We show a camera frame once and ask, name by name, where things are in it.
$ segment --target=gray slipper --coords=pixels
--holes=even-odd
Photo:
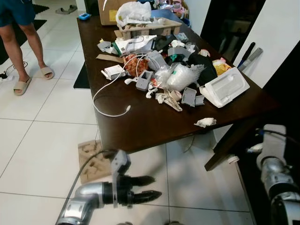
[[[77,6],[76,5],[70,5],[70,8],[69,8],[69,12],[70,13],[72,13],[72,12],[74,12],[74,11],[76,11],[77,10]]]
[[[55,13],[57,13],[57,14],[70,14],[70,12],[69,11],[66,11],[66,10],[64,10],[63,8],[58,8],[58,9],[56,9],[55,10]]]

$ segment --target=blue shorts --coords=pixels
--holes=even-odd
[[[29,25],[35,16],[31,0],[0,0],[0,27],[13,21],[19,25]]]

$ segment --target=person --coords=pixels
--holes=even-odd
[[[0,36],[5,50],[19,74],[19,81],[14,87],[14,93],[18,96],[25,93],[31,78],[24,68],[23,54],[11,25],[13,21],[16,21],[25,33],[45,79],[51,79],[54,76],[54,72],[44,62],[42,43],[32,23],[34,18],[35,12],[31,0],[0,0]]]

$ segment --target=beige slide sandal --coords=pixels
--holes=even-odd
[[[41,68],[41,72],[46,80],[50,80],[54,77],[54,72],[49,67]]]
[[[17,96],[23,95],[26,92],[30,82],[31,82],[31,78],[29,78],[27,82],[18,81],[14,86],[14,94],[17,95]]]

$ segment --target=white plastic cap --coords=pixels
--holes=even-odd
[[[236,155],[230,155],[230,156],[228,157],[228,159],[227,159],[227,162],[228,162],[229,164],[233,164],[233,163],[238,162],[239,159],[240,159],[240,158],[237,157]]]

